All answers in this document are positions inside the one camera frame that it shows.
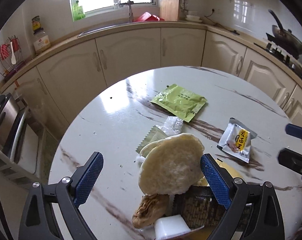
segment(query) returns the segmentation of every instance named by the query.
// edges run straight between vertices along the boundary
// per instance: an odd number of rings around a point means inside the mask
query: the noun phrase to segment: wooden cutting board
[[[180,15],[179,0],[161,0],[160,2],[160,18],[165,21],[177,22]]]

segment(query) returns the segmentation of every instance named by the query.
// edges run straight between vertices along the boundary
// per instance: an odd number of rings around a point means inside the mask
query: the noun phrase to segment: silver screw
[[[273,187],[272,183],[269,182],[269,181],[266,181],[266,182],[265,182],[265,185],[266,185],[267,187]]]
[[[40,182],[35,182],[32,184],[32,187],[38,187],[38,186],[40,186]]]
[[[235,182],[236,184],[242,184],[243,180],[241,180],[240,178],[235,178],[235,179],[234,179],[234,182]]]
[[[70,182],[70,178],[69,177],[64,177],[63,179],[62,179],[62,183],[69,183]]]

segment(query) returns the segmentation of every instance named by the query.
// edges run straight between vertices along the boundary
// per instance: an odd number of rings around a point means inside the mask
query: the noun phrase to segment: white marble table top
[[[237,169],[246,182],[271,181],[284,219],[286,238],[302,221],[301,176],[278,164],[279,150],[302,153],[301,140],[286,135],[289,119],[266,94],[246,81],[217,70],[168,67],[150,70],[120,81],[92,100],[65,133],[52,163],[49,183],[71,176],[94,151],[104,157],[104,167],[80,211],[98,240],[147,239],[131,225],[132,214],[143,193],[138,186],[135,149],[153,125],[161,125],[168,112],[150,103],[167,85],[178,84],[207,99],[182,132],[197,136],[211,153]],[[217,143],[230,117],[258,134],[252,140],[250,163],[223,153]],[[54,210],[65,239],[71,239],[61,213]]]

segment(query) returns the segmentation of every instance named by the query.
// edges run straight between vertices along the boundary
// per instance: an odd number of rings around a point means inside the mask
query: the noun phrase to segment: white spoon
[[[12,65],[15,65],[17,63],[16,59],[15,59],[15,55],[14,55],[14,51],[13,51],[13,46],[12,46],[12,42],[10,42],[11,44],[11,52],[12,52],[12,58],[11,58],[11,63]]]

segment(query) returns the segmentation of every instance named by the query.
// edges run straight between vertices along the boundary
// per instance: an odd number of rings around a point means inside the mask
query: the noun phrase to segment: red basket in rack
[[[164,19],[161,19],[155,15],[151,15],[148,12],[145,12],[142,14],[138,19],[135,20],[135,22],[158,22],[158,21],[164,21]]]

